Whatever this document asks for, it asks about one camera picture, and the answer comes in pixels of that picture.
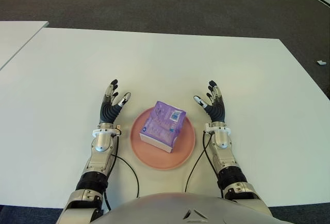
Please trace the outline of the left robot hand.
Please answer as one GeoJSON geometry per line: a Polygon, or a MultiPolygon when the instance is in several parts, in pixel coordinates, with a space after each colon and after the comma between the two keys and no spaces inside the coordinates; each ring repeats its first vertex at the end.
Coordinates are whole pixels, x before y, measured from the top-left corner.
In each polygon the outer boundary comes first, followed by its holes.
{"type": "Polygon", "coordinates": [[[123,95],[123,97],[114,104],[113,101],[118,95],[115,90],[118,88],[118,80],[114,79],[107,87],[103,101],[100,108],[100,121],[99,124],[102,123],[110,123],[114,124],[116,118],[121,112],[123,106],[129,101],[131,97],[131,93],[127,92],[123,95]]]}

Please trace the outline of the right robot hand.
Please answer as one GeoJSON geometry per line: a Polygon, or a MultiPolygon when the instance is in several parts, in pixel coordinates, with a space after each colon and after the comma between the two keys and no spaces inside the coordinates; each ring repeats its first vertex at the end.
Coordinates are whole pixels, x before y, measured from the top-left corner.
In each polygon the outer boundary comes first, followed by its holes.
{"type": "Polygon", "coordinates": [[[210,104],[207,104],[201,97],[195,95],[193,99],[201,106],[212,122],[225,122],[225,105],[220,88],[215,81],[209,81],[209,92],[206,93],[210,100],[210,104]]]}

